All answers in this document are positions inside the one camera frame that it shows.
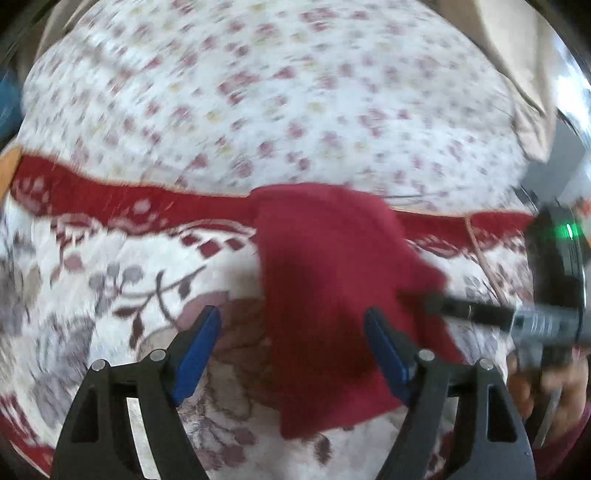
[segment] bed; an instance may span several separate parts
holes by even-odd
[[[281,438],[256,230],[238,211],[207,216],[204,198],[301,182],[370,192],[423,212],[407,241],[449,292],[531,299],[521,231],[470,213],[523,211],[511,95],[416,1],[102,0],[35,64],[24,110],[24,153],[4,161],[18,169],[1,225],[0,428],[44,474],[92,361],[141,359],[215,304],[221,343],[180,409],[209,476],[375,477],[404,409]],[[425,212],[453,227],[433,235]],[[466,361],[506,371],[510,339],[447,328]],[[129,409],[144,476],[158,478]],[[430,473],[452,426],[450,405]]]

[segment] blue gripper pad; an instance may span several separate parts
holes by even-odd
[[[395,331],[378,309],[367,310],[363,329],[390,393],[408,405],[411,400],[408,383],[416,370],[416,347],[404,333]]]
[[[175,382],[170,392],[170,396],[176,407],[180,406],[185,398],[190,397],[195,392],[207,360],[212,354],[221,328],[222,320],[219,309],[207,306],[203,309],[190,330],[177,335],[178,338],[181,335],[194,334],[194,338],[190,342],[185,354],[176,362],[177,365],[174,371]],[[174,350],[176,347],[175,340],[168,349],[171,356],[174,355],[171,350]]]

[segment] white floral bedsheet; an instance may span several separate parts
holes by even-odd
[[[516,205],[513,105],[416,0],[101,0],[34,66],[19,141],[98,178],[316,181],[445,212]]]

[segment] red towel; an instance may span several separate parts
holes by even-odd
[[[252,198],[284,437],[400,405],[363,335],[369,306],[419,346],[462,362],[443,322],[397,296],[441,289],[445,279],[410,249],[382,200],[316,184],[265,187]]]

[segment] red diamond pattern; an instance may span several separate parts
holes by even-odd
[[[238,238],[229,238],[228,240],[226,240],[226,243],[235,252],[244,247],[244,242],[242,242]]]
[[[209,242],[205,242],[203,245],[199,245],[199,250],[205,258],[212,257],[221,249],[222,247],[220,247],[215,240],[210,240]]]
[[[196,244],[200,241],[201,237],[193,235],[192,233],[181,238],[181,242],[185,247],[190,247],[191,245]]]

